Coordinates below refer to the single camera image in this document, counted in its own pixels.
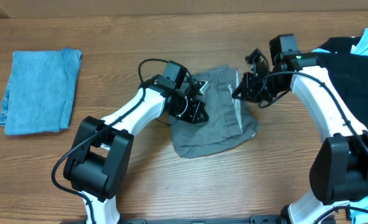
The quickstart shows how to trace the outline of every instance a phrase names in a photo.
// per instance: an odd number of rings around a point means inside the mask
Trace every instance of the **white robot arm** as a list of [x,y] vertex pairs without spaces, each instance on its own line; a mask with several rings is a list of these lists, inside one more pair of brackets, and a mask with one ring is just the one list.
[[[277,51],[280,53],[290,52],[288,55],[280,54],[274,57],[273,51],[277,46],[270,42],[274,65],[277,68],[277,70],[274,69],[276,74],[282,72],[283,68],[284,71],[295,71],[318,79],[324,86],[297,74],[276,76],[275,78],[271,76],[270,78],[268,77],[270,74],[267,62],[266,67],[257,66],[262,68],[260,70],[254,68],[253,74],[246,73],[240,87],[233,92],[232,97],[255,103],[262,100],[273,101],[277,93],[291,90],[304,103],[317,127],[323,145],[310,170],[311,189],[299,201],[284,207],[282,214],[273,223],[310,224],[324,216],[327,211],[330,212],[332,208],[348,205],[351,200],[360,200],[368,195],[368,162],[360,164],[357,160],[357,156],[361,152],[357,148],[358,145],[354,144],[356,139],[353,138],[355,131],[356,134],[362,135],[364,141],[368,142],[368,134],[365,134],[367,128],[351,114],[334,89],[327,69],[316,63],[314,55],[300,54],[301,52],[292,47],[291,37],[289,36],[287,39],[286,37],[286,35],[281,37]],[[289,49],[285,49],[287,43],[291,45]],[[259,55],[247,57],[247,61],[256,65],[265,63],[263,60],[255,60],[260,55],[266,61],[260,52]],[[119,223],[120,215],[116,208],[115,194],[126,174],[133,137],[139,134],[146,124],[158,118],[164,111],[190,123],[208,120],[208,115],[204,109],[205,104],[193,101],[195,98],[193,94],[199,93],[207,85],[203,83],[197,86],[194,91],[190,91],[189,97],[175,94],[173,90],[181,85],[184,76],[181,73],[181,75],[177,75],[181,77],[179,79],[167,78],[166,72],[171,73],[172,70],[181,69],[180,65],[177,66],[177,64],[171,66],[173,69],[167,67],[162,77],[157,77],[151,80],[148,85],[143,85],[142,88],[145,88],[145,91],[140,88],[136,96],[117,112],[102,120],[87,117],[82,122],[74,146],[90,134],[94,134],[120,119],[122,115],[138,104],[145,94],[143,102],[120,122],[110,127],[107,135],[94,140],[85,146],[84,150],[68,158],[64,168],[64,177],[71,181],[75,190],[80,191],[92,201],[90,205],[84,200],[88,214],[86,224],[94,224],[92,216],[97,224]],[[263,78],[263,69],[267,71],[264,72],[264,76],[268,79]],[[347,123],[344,122],[342,114],[325,87],[337,99],[354,131],[351,131]],[[90,152],[88,149],[90,145],[101,146],[109,150],[108,157],[103,158]]]

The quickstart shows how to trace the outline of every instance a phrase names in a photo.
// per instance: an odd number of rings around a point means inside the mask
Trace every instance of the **white arm segment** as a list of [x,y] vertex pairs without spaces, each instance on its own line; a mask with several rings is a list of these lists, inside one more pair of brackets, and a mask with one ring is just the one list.
[[[122,116],[126,111],[131,109],[136,105],[141,99],[143,94],[143,89],[140,88],[136,96],[124,105],[117,112],[103,117],[102,120],[105,124],[111,124],[113,121]],[[161,96],[160,93],[151,90],[150,88],[145,89],[144,101],[136,108],[132,113],[127,115],[121,122],[115,124],[113,128],[117,130],[125,129],[130,134],[136,136],[149,122],[153,119],[158,118],[165,107],[165,97]],[[102,144],[101,147],[109,150],[109,146]],[[120,219],[120,214],[116,209],[116,197],[111,199],[106,199],[104,202],[100,202],[96,197],[88,194],[86,192],[81,192],[89,197],[92,201],[92,206],[94,210],[94,217],[97,224],[117,224]],[[87,221],[86,224],[92,224],[90,218],[90,209],[88,205],[86,206]]]
[[[367,130],[366,127],[359,122],[354,115],[352,115],[346,104],[344,104],[343,100],[334,89],[333,84],[329,79],[327,69],[319,66],[312,66],[306,67],[300,72],[312,75],[322,82],[325,82],[326,86],[332,91],[333,95],[339,101],[340,107],[343,109],[347,119],[351,122],[351,125],[356,130],[357,134],[362,134],[363,130]],[[307,77],[293,75],[290,88],[292,89],[293,94],[299,97],[299,99],[304,103],[316,128],[318,129],[321,142],[323,142],[326,137],[331,137],[336,133],[340,133],[343,136],[352,135],[348,127],[344,125],[344,121],[333,100],[326,90],[318,83]],[[335,206],[348,204],[349,201],[347,200],[336,202],[332,205],[323,205],[322,202],[314,196],[313,191],[310,189],[301,199],[289,206],[288,213],[292,224],[310,224],[329,209]]]
[[[340,107],[343,109],[344,114],[351,122],[351,126],[356,130],[357,134],[362,134],[363,130],[367,130],[366,127],[359,122],[354,115],[352,115],[346,104],[334,89],[326,68],[321,68],[319,66],[305,67],[300,72],[312,75],[322,82],[325,82],[326,86],[332,91],[333,95],[339,101]],[[305,105],[316,128],[318,129],[321,142],[323,142],[325,138],[332,137],[333,134],[336,133],[341,133],[343,136],[352,136],[352,133],[344,124],[333,100],[326,90],[318,83],[307,77],[293,75],[290,88],[292,89],[293,94],[299,97]]]
[[[126,111],[136,105],[142,97],[143,90],[139,89],[136,96],[124,105],[117,112],[101,118],[105,121],[105,124],[111,124],[113,121],[122,116]],[[161,96],[159,92],[151,90],[150,88],[145,89],[145,98],[140,106],[135,109],[132,113],[127,115],[121,122],[113,126],[116,130],[125,129],[130,134],[136,136],[150,121],[158,118],[165,108],[165,97]]]

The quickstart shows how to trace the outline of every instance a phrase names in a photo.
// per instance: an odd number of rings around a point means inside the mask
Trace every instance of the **wooden table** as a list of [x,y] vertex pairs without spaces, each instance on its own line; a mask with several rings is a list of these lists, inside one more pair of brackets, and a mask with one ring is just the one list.
[[[0,128],[0,223],[85,217],[81,199],[54,187],[50,172],[84,117],[111,114],[134,96],[141,60],[174,60],[192,73],[229,64],[242,73],[248,71],[244,57],[256,47],[270,57],[269,40],[278,34],[295,33],[307,52],[329,37],[362,35],[365,27],[368,12],[0,19],[0,101],[13,51],[83,51],[69,130],[12,137]],[[163,68],[151,62],[143,74]],[[309,188],[308,172],[321,145],[312,120],[292,94],[264,110],[250,106],[260,123],[255,139],[197,159],[179,158],[168,127],[151,122],[136,137],[117,195],[122,216],[248,217],[278,213],[298,200]],[[70,186],[62,169],[58,180]]]

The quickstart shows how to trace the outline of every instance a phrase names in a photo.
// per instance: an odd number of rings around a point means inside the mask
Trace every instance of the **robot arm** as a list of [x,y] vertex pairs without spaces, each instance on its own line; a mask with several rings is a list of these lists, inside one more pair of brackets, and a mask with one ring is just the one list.
[[[73,152],[64,167],[64,178],[71,182],[75,190],[92,201],[89,205],[86,200],[83,200],[88,215],[86,223],[93,223],[92,215],[96,223],[117,224],[119,222],[116,191],[121,188],[126,176],[134,136],[139,134],[149,122],[165,111],[189,123],[195,124],[208,120],[205,103],[195,99],[197,94],[205,91],[207,83],[196,82],[190,76],[188,77],[189,91],[185,95],[175,91],[181,87],[185,74],[185,67],[175,62],[168,62],[163,75],[156,75],[141,84],[136,96],[121,109],[102,119],[87,117],[80,124],[73,147],[92,134],[104,128],[108,129]],[[118,119],[121,121],[110,125]],[[109,153],[104,158],[91,152],[90,146],[102,147]]]
[[[348,110],[334,89],[327,69],[320,66],[317,55],[302,54],[293,35],[280,35],[271,40],[270,51],[275,74],[270,74],[266,57],[256,49],[246,57],[247,62],[254,65],[253,72],[244,74],[232,97],[254,103],[274,102],[275,97],[279,98],[278,93],[291,90],[305,105],[323,145],[310,170],[311,189],[299,201],[285,206],[277,223],[314,223],[331,208],[368,196],[368,157],[325,87],[366,144],[367,129]],[[318,79],[320,83],[296,72]]]

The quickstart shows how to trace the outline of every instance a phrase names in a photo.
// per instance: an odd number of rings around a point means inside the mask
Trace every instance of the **folded blue towel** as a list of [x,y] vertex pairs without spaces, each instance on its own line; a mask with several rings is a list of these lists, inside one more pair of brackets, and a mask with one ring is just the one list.
[[[368,197],[360,200],[359,202],[351,202],[350,206],[357,208],[368,209]],[[368,223],[368,213],[358,212],[358,211],[350,211],[350,217],[353,224],[363,224]]]
[[7,135],[58,132],[69,127],[81,51],[16,51],[2,99]]

